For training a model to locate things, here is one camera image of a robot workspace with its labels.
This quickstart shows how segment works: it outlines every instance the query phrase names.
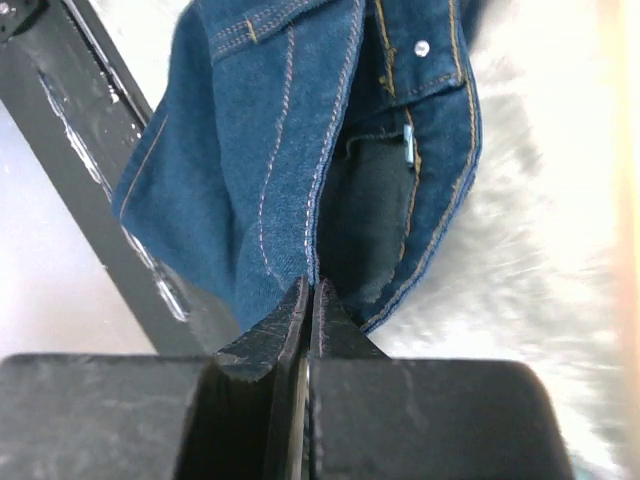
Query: denim jacket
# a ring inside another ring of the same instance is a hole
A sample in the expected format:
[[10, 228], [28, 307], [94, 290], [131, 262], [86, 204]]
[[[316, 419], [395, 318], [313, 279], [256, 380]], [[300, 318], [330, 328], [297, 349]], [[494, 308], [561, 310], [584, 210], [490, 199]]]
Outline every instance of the denim jacket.
[[113, 199], [157, 258], [255, 325], [330, 278], [371, 331], [423, 277], [481, 125], [458, 0], [194, 0]]

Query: black bracket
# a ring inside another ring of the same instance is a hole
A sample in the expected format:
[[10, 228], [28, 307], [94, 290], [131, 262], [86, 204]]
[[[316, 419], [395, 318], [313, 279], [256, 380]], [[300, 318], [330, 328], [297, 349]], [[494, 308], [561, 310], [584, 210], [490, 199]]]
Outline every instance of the black bracket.
[[46, 7], [46, 0], [0, 0], [0, 43], [29, 28]]

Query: white surface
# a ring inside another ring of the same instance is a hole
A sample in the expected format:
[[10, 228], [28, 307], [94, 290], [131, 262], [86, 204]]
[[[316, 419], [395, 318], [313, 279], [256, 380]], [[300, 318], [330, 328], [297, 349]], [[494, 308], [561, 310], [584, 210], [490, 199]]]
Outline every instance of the white surface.
[[0, 103], [0, 359], [26, 352], [154, 349]]
[[[157, 104], [186, 1], [92, 2]], [[603, 478], [621, 477], [613, 66], [599, 32], [606, 1], [481, 4], [472, 48], [485, 131], [477, 180], [427, 279], [373, 339], [401, 357], [527, 362], [571, 452]]]

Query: silver snap button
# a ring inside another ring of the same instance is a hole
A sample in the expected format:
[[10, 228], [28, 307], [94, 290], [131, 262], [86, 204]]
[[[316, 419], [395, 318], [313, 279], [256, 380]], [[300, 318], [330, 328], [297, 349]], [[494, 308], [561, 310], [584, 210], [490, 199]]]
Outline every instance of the silver snap button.
[[417, 56], [424, 58], [429, 53], [429, 42], [426, 40], [419, 40], [416, 42], [416, 46], [413, 47], [413, 51]]

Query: denim garment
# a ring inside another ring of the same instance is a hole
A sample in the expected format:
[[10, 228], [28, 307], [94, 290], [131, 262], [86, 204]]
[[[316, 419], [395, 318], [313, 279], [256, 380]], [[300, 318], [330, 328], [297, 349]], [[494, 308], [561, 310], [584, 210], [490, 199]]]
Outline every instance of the denim garment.
[[371, 331], [424, 275], [480, 143], [458, 0], [199, 0], [113, 210], [245, 330], [323, 275]]

